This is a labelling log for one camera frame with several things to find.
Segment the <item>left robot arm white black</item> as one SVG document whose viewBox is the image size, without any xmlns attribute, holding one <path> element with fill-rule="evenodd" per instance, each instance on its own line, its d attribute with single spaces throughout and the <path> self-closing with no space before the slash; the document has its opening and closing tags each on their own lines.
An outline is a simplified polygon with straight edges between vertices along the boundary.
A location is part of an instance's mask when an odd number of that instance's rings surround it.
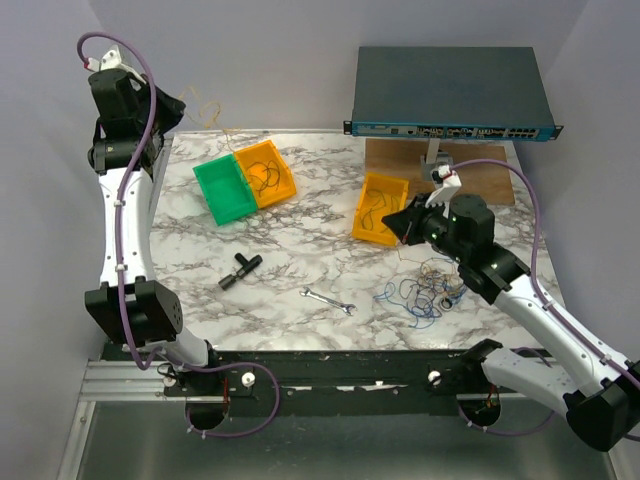
<svg viewBox="0 0 640 480">
<path fill-rule="evenodd" d="M 165 135 L 185 105 L 122 69 L 93 73 L 88 83 L 98 109 L 88 161 L 104 204 L 105 250 L 85 308 L 113 344 L 163 362 L 168 392 L 212 394 L 222 380 L 214 350 L 186 327 L 178 296 L 156 278 L 150 248 Z"/>
</svg>

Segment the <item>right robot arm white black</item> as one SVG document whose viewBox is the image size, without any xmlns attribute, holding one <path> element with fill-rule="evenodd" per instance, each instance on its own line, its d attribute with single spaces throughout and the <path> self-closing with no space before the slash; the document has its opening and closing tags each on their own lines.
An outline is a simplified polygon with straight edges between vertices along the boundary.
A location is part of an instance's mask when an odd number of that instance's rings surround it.
<svg viewBox="0 0 640 480">
<path fill-rule="evenodd" d="M 464 285 L 523 326 L 557 363 L 547 368 L 494 344 L 461 365 L 467 389 L 494 384 L 519 392 L 564 416 L 601 452 L 638 425 L 638 362 L 599 340 L 538 286 L 532 268 L 495 241 L 494 213 L 479 196 L 434 206 L 417 196 L 382 222 L 403 244 L 428 243 L 455 261 Z"/>
</svg>

